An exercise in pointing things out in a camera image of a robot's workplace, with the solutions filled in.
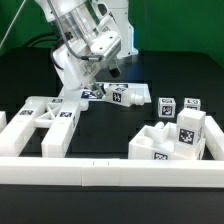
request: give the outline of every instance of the white wall piece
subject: white wall piece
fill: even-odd
[[[0,134],[0,156],[19,156],[32,136],[33,120],[44,113],[42,100],[26,103]]]
[[[195,147],[204,136],[205,112],[184,108],[177,116],[176,141]]]
[[[223,162],[125,160],[120,186],[224,187]]]
[[[82,160],[0,157],[0,184],[82,185]]]
[[[224,160],[224,134],[211,116],[205,118],[206,145],[215,160]]]
[[[0,133],[3,131],[6,125],[7,125],[7,122],[6,122],[5,112],[0,111]]]
[[[118,159],[92,159],[83,161],[82,186],[120,186]]]
[[[144,96],[136,94],[134,89],[110,86],[106,88],[105,91],[106,94],[103,96],[103,99],[106,102],[115,103],[126,107],[130,107],[132,104],[143,105],[145,103]]]
[[[184,99],[184,108],[189,108],[189,109],[193,109],[193,110],[200,110],[201,100],[200,99],[185,98]]]
[[[119,180],[120,187],[224,187],[223,161],[108,159],[113,168],[118,168],[117,174],[109,172],[111,170],[103,171],[101,167],[105,165],[104,161],[99,161],[99,169],[96,168],[92,173],[94,178],[89,176],[91,173],[85,175],[88,174],[86,169],[91,167],[89,161],[0,157],[0,184],[117,186]]]
[[[173,118],[175,116],[176,102],[174,98],[159,98],[158,116]]]
[[[41,143],[43,157],[63,158],[65,156],[77,126],[80,112],[86,109],[88,109],[88,101],[64,102]]]

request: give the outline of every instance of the white base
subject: white base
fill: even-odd
[[[221,161],[0,158],[0,184],[224,187]]]

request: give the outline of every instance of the cable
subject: cable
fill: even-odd
[[[36,37],[33,37],[32,39],[30,39],[29,41],[27,41],[25,44],[23,44],[23,47],[28,47],[30,44],[32,44],[33,42],[41,39],[41,38],[44,38],[44,37],[51,37],[51,36],[55,36],[54,33],[44,33],[44,34],[41,34],[41,35],[38,35]]]
[[[1,44],[0,44],[0,50],[1,50],[2,46],[3,46],[3,44],[5,43],[5,41],[6,41],[7,37],[8,37],[8,35],[9,35],[9,33],[10,33],[12,27],[13,27],[13,25],[15,24],[15,22],[16,22],[18,16],[19,16],[19,14],[20,14],[20,12],[22,11],[22,9],[23,9],[23,7],[24,7],[25,4],[26,4],[26,0],[23,1],[23,3],[21,4],[19,10],[18,10],[17,13],[16,13],[14,19],[12,20],[12,22],[11,22],[11,24],[10,24],[10,26],[9,26],[9,28],[8,28],[8,30],[7,30],[7,32],[6,32],[6,34],[5,34],[5,36],[4,36],[4,38],[3,38],[3,40],[2,40],[2,42],[1,42]]]
[[[43,43],[43,42],[55,42],[55,41],[56,41],[55,39],[39,40],[39,41],[33,43],[32,45],[30,45],[30,47],[35,47],[37,44]]]
[[[60,19],[59,19],[58,15],[57,15],[57,13],[56,13],[56,11],[55,11],[55,9],[54,9],[54,6],[52,5],[51,0],[47,0],[47,2],[48,2],[48,4],[49,4],[49,6],[50,6],[50,9],[51,9],[51,11],[52,11],[52,13],[53,13],[53,15],[54,15],[56,21],[57,21],[57,24],[58,24],[60,33],[61,33],[61,35],[62,35],[62,38],[63,38],[63,40],[64,40],[64,43],[65,43],[66,47],[68,48],[68,50],[70,51],[70,53],[71,53],[75,58],[78,58],[78,59],[81,59],[81,60],[85,60],[85,61],[93,61],[93,62],[99,62],[99,61],[101,61],[101,60],[103,59],[103,57],[100,56],[100,55],[93,55],[93,56],[79,56],[78,54],[76,54],[76,53],[71,49],[71,47],[69,46],[68,40],[67,40],[67,38],[66,38],[66,36],[65,36],[65,34],[64,34],[63,27],[62,27],[62,25],[61,25]]]

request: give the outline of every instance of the stacked blocks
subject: stacked blocks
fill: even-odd
[[[185,108],[177,124],[144,126],[129,142],[129,159],[197,160],[205,147],[205,112]]]
[[[164,118],[174,118],[176,103],[173,98],[159,98],[158,115]]]
[[[190,108],[190,109],[193,109],[193,110],[200,110],[201,100],[200,99],[185,98],[184,99],[184,108]]]
[[[175,153],[198,157],[204,136],[205,112],[184,108],[177,117]]]

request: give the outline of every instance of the white box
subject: white box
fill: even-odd
[[[174,118],[176,103],[174,98],[159,98],[158,115],[159,117]]]
[[[200,110],[201,108],[201,100],[193,99],[193,98],[185,98],[184,99],[184,108],[189,108],[193,110]]]

